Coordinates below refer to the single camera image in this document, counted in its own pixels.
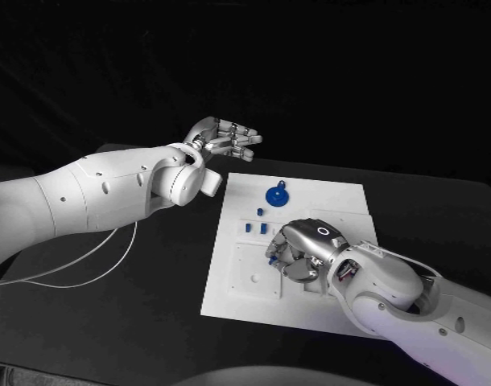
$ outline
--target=blue knob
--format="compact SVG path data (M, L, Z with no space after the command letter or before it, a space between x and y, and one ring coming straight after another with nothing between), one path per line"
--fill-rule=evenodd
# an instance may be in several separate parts
M266 200L273 207L283 207L289 201L286 183L280 181L277 187L272 187L266 192Z

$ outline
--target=small blue part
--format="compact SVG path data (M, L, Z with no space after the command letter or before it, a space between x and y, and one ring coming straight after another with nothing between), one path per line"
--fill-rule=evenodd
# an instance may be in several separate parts
M273 207L283 207L289 201L286 183L280 181L277 187L272 187L266 192L266 200Z

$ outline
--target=table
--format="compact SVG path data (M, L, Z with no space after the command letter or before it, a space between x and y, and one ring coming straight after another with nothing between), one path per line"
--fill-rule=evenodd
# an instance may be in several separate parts
M126 147L106 146L103 150ZM215 157L228 172L362 183L381 246L491 295L491 188L474 182L257 159ZM119 269L78 289L0 288L0 364L113 385L168 385L207 371L279 365L381 385L451 384L387 341L201 316L225 183L217 197L139 223ZM45 279L74 284L119 260L133 225L107 247ZM56 267L106 234L65 236L29 248L7 277Z

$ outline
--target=blue object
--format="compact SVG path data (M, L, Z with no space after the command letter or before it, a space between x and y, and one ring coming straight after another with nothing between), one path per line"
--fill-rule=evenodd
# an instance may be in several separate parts
M286 183L280 181L277 187L272 187L266 192L266 200L273 207L283 207L289 201Z

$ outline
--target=robotic hand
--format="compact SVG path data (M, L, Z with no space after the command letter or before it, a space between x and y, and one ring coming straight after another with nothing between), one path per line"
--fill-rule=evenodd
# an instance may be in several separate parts
M282 260L287 246L290 263ZM390 339L453 383L491 385L490 296L371 243L351 246L339 230L321 220L285 225L266 257L298 283L322 279L324 290L367 334ZM407 262L430 275L419 276Z
M82 157L46 175L0 183L0 264L22 249L74 233L101 232L155 211L186 205L222 182L205 164L214 154L251 161L257 131L214 117L183 143Z

